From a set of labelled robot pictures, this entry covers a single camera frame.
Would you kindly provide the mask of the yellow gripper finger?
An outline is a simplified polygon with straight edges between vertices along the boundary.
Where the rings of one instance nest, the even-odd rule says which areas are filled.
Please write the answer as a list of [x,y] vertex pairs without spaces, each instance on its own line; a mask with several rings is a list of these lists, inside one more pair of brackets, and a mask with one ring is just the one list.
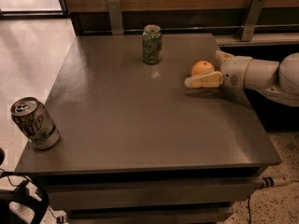
[[216,55],[216,59],[219,62],[219,64],[223,64],[225,61],[227,61],[231,58],[234,58],[233,54],[224,52],[219,49],[215,52],[215,55]]
[[219,71],[209,74],[198,74],[187,77],[184,84],[187,88],[218,88],[223,83],[223,74]]

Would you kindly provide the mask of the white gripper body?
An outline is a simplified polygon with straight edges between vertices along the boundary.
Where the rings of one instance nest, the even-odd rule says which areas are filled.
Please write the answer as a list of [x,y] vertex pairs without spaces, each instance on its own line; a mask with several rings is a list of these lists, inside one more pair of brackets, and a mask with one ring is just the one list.
[[252,58],[247,56],[234,56],[227,59],[221,65],[221,72],[224,76],[223,84],[228,88],[243,90],[245,74],[251,61]]

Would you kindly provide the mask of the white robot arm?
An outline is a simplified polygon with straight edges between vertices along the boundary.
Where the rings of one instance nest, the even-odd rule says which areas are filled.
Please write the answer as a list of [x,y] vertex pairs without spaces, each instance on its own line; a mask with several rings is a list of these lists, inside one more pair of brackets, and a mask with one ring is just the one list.
[[184,84],[191,89],[226,87],[257,91],[265,98],[287,106],[299,106],[299,53],[283,61],[267,61],[249,56],[215,52],[218,66],[197,62]]

